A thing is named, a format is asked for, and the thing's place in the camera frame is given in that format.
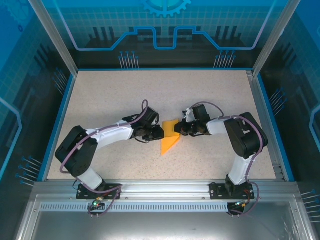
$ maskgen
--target enclosure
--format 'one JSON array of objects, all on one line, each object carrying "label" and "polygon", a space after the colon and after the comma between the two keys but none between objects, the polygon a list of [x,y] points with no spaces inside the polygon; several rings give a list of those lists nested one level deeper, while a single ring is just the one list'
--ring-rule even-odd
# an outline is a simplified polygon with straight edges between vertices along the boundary
[{"label": "enclosure", "polygon": [[[1,239],[319,238],[320,2],[0,4]],[[112,125],[144,99],[160,125],[200,101],[252,114],[268,145],[250,214],[211,196],[235,160],[227,135],[181,136],[164,155],[161,141],[99,149],[92,168],[122,189],[107,214],[87,214],[55,152],[73,127]]]}]

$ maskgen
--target work surface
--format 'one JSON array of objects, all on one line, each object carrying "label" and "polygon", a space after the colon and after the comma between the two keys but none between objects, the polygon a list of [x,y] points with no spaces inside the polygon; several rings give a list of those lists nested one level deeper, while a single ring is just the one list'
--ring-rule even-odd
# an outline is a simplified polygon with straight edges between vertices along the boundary
[{"label": "work surface", "polygon": [[[80,71],[57,147],[75,126],[101,128],[139,114],[144,99],[159,113],[161,123],[181,119],[182,111],[199,101],[217,104],[226,116],[250,112],[260,123],[245,71]],[[206,109],[212,119],[220,116],[212,106]],[[161,141],[116,142],[96,152],[91,166],[110,180],[211,180],[224,179],[234,158],[227,135],[182,136],[163,156]],[[54,157],[48,179],[73,179],[59,172],[60,165]],[[249,178],[275,178],[267,147]]]}]

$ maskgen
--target blue edge trim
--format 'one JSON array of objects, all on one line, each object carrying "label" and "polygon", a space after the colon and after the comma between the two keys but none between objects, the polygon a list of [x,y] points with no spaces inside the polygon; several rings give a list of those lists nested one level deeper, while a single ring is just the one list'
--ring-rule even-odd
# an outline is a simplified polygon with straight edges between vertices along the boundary
[{"label": "blue edge trim", "polygon": [[[137,69],[137,70],[143,70],[143,71],[151,71],[151,70],[252,70],[252,68],[140,68],[140,69]],[[79,69],[79,71],[132,71],[132,69],[89,69],[89,68],[83,68],[83,69]],[[276,119],[275,119],[275,116],[272,112],[272,109],[271,109],[271,105],[270,105],[270,102],[269,102],[269,99],[268,99],[268,96],[267,96],[267,92],[266,92],[266,89],[265,89],[265,85],[262,81],[262,78],[260,76],[260,74],[258,75],[258,82],[261,86],[261,90],[262,90],[262,94],[263,94],[263,98],[265,100],[265,103],[266,103],[266,107],[267,107],[267,110],[268,110],[268,113],[270,115],[270,119],[271,119],[271,124],[272,124],[272,127],[274,129],[274,132],[275,132],[275,137],[277,139],[277,142],[278,142],[278,145],[279,145],[279,148],[280,148],[280,152],[281,152],[281,155],[282,155],[282,159],[283,159],[283,163],[284,163],[284,167],[285,167],[285,171],[287,173],[287,176],[288,176],[288,180],[290,182],[294,182],[295,181],[295,178],[294,178],[294,175],[292,173],[292,170],[291,170],[291,167],[290,167],[290,164],[289,164],[289,160],[288,160],[288,157],[287,157],[287,154],[286,154],[286,151],[285,151],[285,147],[284,147],[284,144],[282,142],[282,139],[281,139],[281,136],[280,136],[280,132],[279,132],[279,129],[278,129],[278,126],[277,126],[277,123],[276,123]],[[67,113],[67,108],[68,108],[68,105],[69,105],[69,101],[70,101],[70,98],[71,98],[71,93],[72,93],[72,90],[74,88],[74,85],[75,85],[75,78],[73,75],[70,76],[69,78],[69,81],[68,81],[68,84],[66,86],[66,89],[65,89],[65,94],[63,96],[63,99],[62,99],[62,102],[61,102],[61,106],[60,106],[60,109],[59,109],[59,112],[58,112],[58,115],[56,117],[56,121],[55,121],[55,124],[54,124],[54,127],[53,127],[53,130],[52,130],[52,134],[51,134],[51,137],[50,137],[50,140],[49,140],[49,143],[48,143],[48,147],[46,149],[46,152],[45,152],[45,155],[44,155],[44,159],[43,159],[43,163],[42,163],[42,167],[40,169],[40,173],[39,173],[39,176],[38,176],[38,181],[39,182],[42,182],[42,181],[45,181],[46,179],[44,179],[45,177],[45,173],[47,171],[47,168],[50,167],[49,166],[49,160],[51,160],[53,158],[53,155],[54,155],[54,151],[56,149],[56,145],[57,145],[57,142],[58,142],[58,138],[59,138],[59,134],[60,134],[60,131],[61,131],[61,128],[62,128],[62,124],[64,122],[64,119],[65,119],[65,116],[66,116],[66,113]]]},{"label": "blue edge trim", "polygon": [[294,175],[292,173],[292,170],[291,170],[291,167],[290,167],[290,163],[289,163],[289,160],[288,160],[288,156],[287,156],[287,153],[286,153],[286,150],[285,150],[285,146],[284,146],[284,143],[282,142],[282,139],[281,139],[281,136],[280,136],[280,132],[279,132],[279,128],[278,128],[278,125],[276,123],[276,118],[274,116],[274,113],[272,112],[272,108],[271,108],[271,105],[270,105],[270,102],[269,102],[267,91],[266,91],[265,85],[264,85],[264,83],[262,81],[260,73],[258,74],[258,81],[259,81],[259,84],[261,86],[261,91],[262,91],[262,94],[263,94],[263,98],[264,98],[264,101],[265,101],[265,104],[266,104],[266,107],[267,107],[267,110],[268,110],[268,113],[269,113],[269,116],[270,116],[270,119],[271,119],[272,127],[273,127],[274,132],[275,132],[275,137],[276,137],[276,140],[278,142],[279,149],[280,149],[280,152],[281,152],[281,155],[282,155],[283,164],[284,164],[284,167],[285,167],[285,169],[283,169],[283,170],[286,171],[286,174],[288,176],[288,180],[290,182],[294,182],[295,178],[294,178]]},{"label": "blue edge trim", "polygon": [[45,181],[46,180],[45,178],[47,178],[47,176],[46,176],[47,171],[48,171],[48,168],[51,166],[49,160],[53,159],[53,156],[54,156],[54,153],[56,150],[56,145],[58,142],[58,138],[59,138],[59,135],[61,132],[63,122],[65,120],[65,116],[67,113],[69,101],[71,98],[71,94],[72,94],[72,90],[74,88],[75,82],[76,82],[75,78],[71,74],[69,77],[69,80],[68,80],[68,84],[66,85],[66,88],[64,91],[64,95],[63,95],[62,102],[61,102],[61,105],[59,108],[59,112],[56,116],[56,120],[55,120],[55,123],[53,126],[53,130],[52,130],[52,134],[51,134],[51,137],[50,137],[50,140],[48,143],[48,147],[46,148],[46,151],[45,151],[43,163],[42,163],[42,166],[41,166],[38,178],[37,178],[38,182]]}]

